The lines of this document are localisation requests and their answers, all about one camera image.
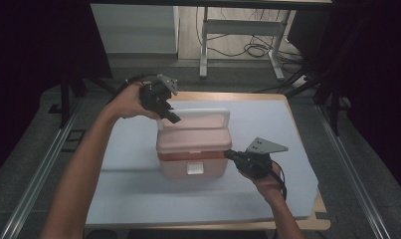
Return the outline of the pink storage box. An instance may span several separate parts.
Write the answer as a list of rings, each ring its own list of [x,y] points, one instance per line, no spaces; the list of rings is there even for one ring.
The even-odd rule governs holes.
[[[174,110],[178,122],[157,121],[156,151],[168,179],[220,177],[232,147],[227,109]]]

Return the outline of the black stand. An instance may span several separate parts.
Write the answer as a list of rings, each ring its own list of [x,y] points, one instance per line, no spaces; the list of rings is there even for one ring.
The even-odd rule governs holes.
[[[313,102],[322,106],[327,100],[330,100],[328,123],[332,132],[339,136],[338,130],[338,114],[342,110],[340,104],[340,83],[343,75],[339,67],[330,66],[320,74],[314,74],[309,80],[299,87],[284,93],[287,99],[290,99],[310,88],[317,86],[317,90],[313,96]]]
[[[94,74],[86,74],[76,68],[68,68],[60,77],[61,103],[59,105],[51,105],[49,110],[50,114],[61,115],[59,128],[63,128],[71,120],[70,92],[73,92],[78,99],[86,96],[88,88],[85,80],[94,83],[111,94],[115,93],[115,88],[102,78],[96,77]]]

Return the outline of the white desk frame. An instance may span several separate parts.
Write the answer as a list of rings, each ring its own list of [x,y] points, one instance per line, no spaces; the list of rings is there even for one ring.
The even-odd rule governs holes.
[[[275,37],[274,44],[268,53],[273,70],[278,81],[285,79],[282,67],[278,60],[278,51],[284,33],[288,26],[290,10],[284,10],[281,21],[265,22],[259,20],[218,20],[208,19],[208,8],[204,8],[203,26],[201,30],[201,51],[199,75],[202,79],[207,77],[207,36],[209,34],[270,36]]]

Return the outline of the person's left hand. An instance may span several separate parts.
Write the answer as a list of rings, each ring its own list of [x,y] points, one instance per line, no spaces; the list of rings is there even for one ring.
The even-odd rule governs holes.
[[[143,83],[135,83],[127,86],[109,103],[113,112],[119,118],[144,116],[152,120],[158,119],[157,113],[148,111],[141,105],[139,90],[142,86]]]

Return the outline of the person's right hand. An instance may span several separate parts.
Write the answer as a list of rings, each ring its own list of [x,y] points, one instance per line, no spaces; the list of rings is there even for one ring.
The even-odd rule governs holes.
[[[282,197],[282,189],[278,181],[271,175],[267,175],[261,179],[254,179],[251,176],[248,176],[248,179],[253,182],[256,186],[257,190],[265,197],[265,198],[273,198],[273,197]]]

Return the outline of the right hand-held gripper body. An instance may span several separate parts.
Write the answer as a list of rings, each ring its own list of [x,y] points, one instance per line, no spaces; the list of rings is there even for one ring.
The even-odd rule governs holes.
[[[288,150],[284,145],[256,137],[245,151],[239,151],[246,166],[238,169],[254,179],[261,179],[273,170],[271,154]]]

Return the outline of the aluminium floor rail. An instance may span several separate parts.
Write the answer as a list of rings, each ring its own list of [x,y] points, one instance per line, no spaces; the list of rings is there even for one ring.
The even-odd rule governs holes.
[[[77,114],[83,104],[83,99],[77,99],[71,106],[70,118],[65,125],[60,128],[55,139],[36,170],[33,174],[26,190],[23,192],[17,206],[7,221],[0,239],[17,239],[31,210],[42,190],[48,175],[50,174],[53,165],[61,151],[61,148],[66,141],[66,138],[71,131]]]
[[[315,108],[376,239],[391,239],[382,217],[359,177],[344,144],[331,128],[327,113],[323,107],[316,106]]]

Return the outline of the white cabinet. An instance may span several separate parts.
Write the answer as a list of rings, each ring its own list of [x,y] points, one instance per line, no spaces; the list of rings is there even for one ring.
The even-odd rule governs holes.
[[[176,6],[92,4],[91,8],[107,53],[177,53]]]

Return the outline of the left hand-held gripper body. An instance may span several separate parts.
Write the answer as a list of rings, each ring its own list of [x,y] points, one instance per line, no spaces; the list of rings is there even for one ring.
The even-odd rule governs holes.
[[[148,111],[160,114],[166,108],[161,101],[168,101],[178,94],[178,81],[162,74],[156,75],[139,91],[141,105]]]

